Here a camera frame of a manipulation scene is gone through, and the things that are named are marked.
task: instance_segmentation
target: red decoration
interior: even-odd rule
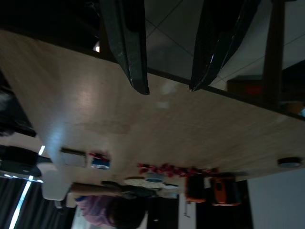
[[[173,176],[188,177],[188,176],[195,175],[195,174],[202,174],[202,175],[209,177],[215,173],[218,173],[217,168],[214,168],[214,169],[197,169],[196,167],[183,168],[183,167],[176,167],[176,166],[170,165],[168,163],[163,164],[159,167],[139,163],[138,168],[141,169],[140,174],[151,171],[152,173],[165,174],[168,177],[173,177]]]

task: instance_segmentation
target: white wall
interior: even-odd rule
[[[305,169],[248,180],[254,229],[305,229]]]
[[[0,145],[22,147],[38,153],[43,143],[38,136],[30,137],[14,133],[9,137],[0,137]],[[48,157],[46,150],[43,152],[42,156]]]

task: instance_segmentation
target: white object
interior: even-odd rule
[[[65,183],[62,175],[58,172],[53,163],[40,163],[37,167],[41,171],[43,180],[42,196],[48,200],[64,200],[71,183]]]
[[[42,155],[44,149],[45,149],[46,146],[41,146],[39,152],[38,152],[38,155]]]

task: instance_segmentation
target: person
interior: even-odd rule
[[[149,189],[130,186],[93,186],[74,183],[71,193],[85,219],[95,225],[136,229],[148,209]]]

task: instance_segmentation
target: dark curtain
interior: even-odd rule
[[[22,195],[26,181],[22,179],[6,179],[0,177],[0,225],[8,229],[13,214]]]
[[[9,229],[27,180],[0,178],[0,228]],[[70,229],[75,208],[55,207],[42,197],[41,183],[32,182],[14,229]]]
[[[20,210],[15,229],[70,229],[75,209],[56,209],[42,197],[41,183],[33,182]]]

